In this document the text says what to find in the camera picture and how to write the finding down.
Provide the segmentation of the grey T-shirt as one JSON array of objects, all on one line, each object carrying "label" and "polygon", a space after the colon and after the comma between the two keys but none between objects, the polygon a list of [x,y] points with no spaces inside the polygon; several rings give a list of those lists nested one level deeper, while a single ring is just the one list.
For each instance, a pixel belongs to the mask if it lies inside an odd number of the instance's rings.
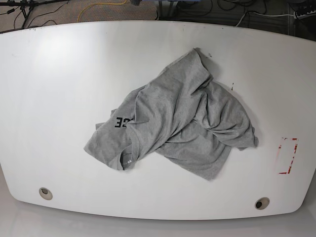
[{"label": "grey T-shirt", "polygon": [[213,81],[200,54],[191,49],[130,92],[105,123],[96,125],[84,150],[120,171],[155,152],[212,180],[232,148],[257,145],[244,107]]}]

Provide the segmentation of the red tape rectangle marking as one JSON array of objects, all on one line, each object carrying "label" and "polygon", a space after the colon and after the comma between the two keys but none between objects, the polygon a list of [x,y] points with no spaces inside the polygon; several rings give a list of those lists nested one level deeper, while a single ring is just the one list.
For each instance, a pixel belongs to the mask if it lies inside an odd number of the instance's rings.
[{"label": "red tape rectangle marking", "polygon": [[297,147],[298,138],[282,137],[276,158],[277,174],[285,175],[290,173]]}]

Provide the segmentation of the white power strip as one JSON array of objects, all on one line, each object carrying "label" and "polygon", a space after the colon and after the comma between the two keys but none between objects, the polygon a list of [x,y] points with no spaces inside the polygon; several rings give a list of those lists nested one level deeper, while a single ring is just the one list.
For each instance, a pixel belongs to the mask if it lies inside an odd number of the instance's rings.
[{"label": "white power strip", "polygon": [[316,6],[315,5],[306,5],[306,6],[299,7],[295,11],[294,15],[295,15],[295,18],[299,19],[299,20],[315,16],[316,15]]}]

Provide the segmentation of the black tripod stand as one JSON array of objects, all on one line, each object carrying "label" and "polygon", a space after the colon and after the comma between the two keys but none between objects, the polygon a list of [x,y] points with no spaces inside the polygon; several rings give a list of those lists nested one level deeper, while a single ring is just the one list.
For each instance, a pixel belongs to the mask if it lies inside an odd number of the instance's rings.
[{"label": "black tripod stand", "polygon": [[[0,6],[1,7],[11,7],[10,10],[8,10],[5,13],[1,13],[1,15],[9,15],[11,13],[13,13],[15,10],[20,10],[20,12],[17,14],[16,18],[13,21],[13,29],[14,30],[22,30],[26,28],[26,23],[27,20],[29,19],[30,14],[32,13],[32,11],[38,7],[38,6],[42,6],[42,5],[47,5],[47,4],[53,4],[53,3],[58,3],[58,2],[69,2],[68,0],[6,0],[0,1]],[[22,23],[22,26],[20,28],[17,28],[15,26],[16,24],[16,20],[18,18],[18,16],[22,14],[24,17],[24,21]]]}]

